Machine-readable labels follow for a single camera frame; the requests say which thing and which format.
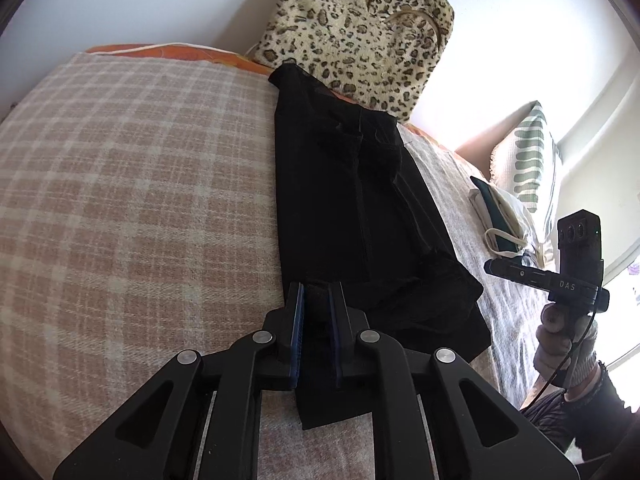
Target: glove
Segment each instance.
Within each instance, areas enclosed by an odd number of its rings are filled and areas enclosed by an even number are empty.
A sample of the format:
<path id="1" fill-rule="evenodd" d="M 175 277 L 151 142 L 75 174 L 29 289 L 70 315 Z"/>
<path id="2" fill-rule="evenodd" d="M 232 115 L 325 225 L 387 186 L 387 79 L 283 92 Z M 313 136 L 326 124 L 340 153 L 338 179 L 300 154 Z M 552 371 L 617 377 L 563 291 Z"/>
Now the glove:
<path id="1" fill-rule="evenodd" d="M 574 342 L 577 342 L 587 329 L 591 317 L 582 316 L 575 322 Z M 564 313 L 556 307 L 555 303 L 549 303 L 542 309 L 540 315 L 542 325 L 536 330 L 536 338 L 539 341 L 538 350 L 533 358 L 533 366 L 547 381 L 571 349 L 571 340 L 559 332 L 564 328 Z M 574 355 L 562 366 L 562 370 L 569 367 L 572 360 L 577 360 L 574 373 L 571 376 L 570 388 L 583 382 L 596 365 L 596 352 L 593 347 L 598 335 L 598 323 L 593 320 L 587 335 Z"/>

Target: window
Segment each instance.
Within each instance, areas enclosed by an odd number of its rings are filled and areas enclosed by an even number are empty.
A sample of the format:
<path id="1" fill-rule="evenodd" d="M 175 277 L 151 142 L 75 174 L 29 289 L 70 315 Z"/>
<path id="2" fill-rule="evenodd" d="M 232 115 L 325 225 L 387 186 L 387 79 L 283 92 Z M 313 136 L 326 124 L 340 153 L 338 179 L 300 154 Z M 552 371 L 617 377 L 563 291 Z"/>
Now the window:
<path id="1" fill-rule="evenodd" d="M 609 309 L 596 315 L 598 359 L 609 368 L 618 395 L 640 406 L 640 257 L 607 283 Z"/>

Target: bed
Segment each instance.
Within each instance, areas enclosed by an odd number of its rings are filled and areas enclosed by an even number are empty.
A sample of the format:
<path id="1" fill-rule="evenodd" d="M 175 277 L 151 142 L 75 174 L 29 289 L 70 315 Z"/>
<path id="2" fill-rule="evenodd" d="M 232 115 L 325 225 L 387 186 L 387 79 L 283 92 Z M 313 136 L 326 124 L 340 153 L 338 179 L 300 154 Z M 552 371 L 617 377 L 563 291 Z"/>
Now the bed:
<path id="1" fill-rule="evenodd" d="M 0 420 L 43 478 L 177 352 L 228 348 L 283 301 L 270 69 L 192 46 L 92 52 L 0 124 Z M 472 366 L 520 406 L 545 294 L 482 270 L 481 173 L 399 131 L 484 285 L 493 343 Z M 372 478 L 372 453 L 368 415 L 303 432 L 292 394 L 265 394 L 259 478 Z"/>

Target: leopard print cushion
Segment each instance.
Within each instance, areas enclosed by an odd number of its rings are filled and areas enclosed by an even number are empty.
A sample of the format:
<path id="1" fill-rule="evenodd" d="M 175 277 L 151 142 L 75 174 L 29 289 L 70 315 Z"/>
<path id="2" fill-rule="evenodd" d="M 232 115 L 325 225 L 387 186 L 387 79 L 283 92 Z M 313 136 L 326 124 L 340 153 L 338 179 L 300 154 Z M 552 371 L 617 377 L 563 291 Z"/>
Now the leopard print cushion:
<path id="1" fill-rule="evenodd" d="M 280 0 L 252 58 L 297 63 L 360 104 L 408 120 L 453 17 L 447 0 Z"/>

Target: striped pillow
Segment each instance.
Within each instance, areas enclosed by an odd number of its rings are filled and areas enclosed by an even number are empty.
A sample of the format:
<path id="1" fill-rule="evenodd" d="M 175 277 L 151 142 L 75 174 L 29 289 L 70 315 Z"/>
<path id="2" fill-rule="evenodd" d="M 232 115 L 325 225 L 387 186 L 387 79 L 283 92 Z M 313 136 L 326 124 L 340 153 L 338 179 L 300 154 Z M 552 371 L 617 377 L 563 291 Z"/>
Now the striped pillow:
<path id="1" fill-rule="evenodd" d="M 556 224 L 562 160 L 539 102 L 491 154 L 491 183 L 520 199 L 533 216 L 538 240 Z"/>

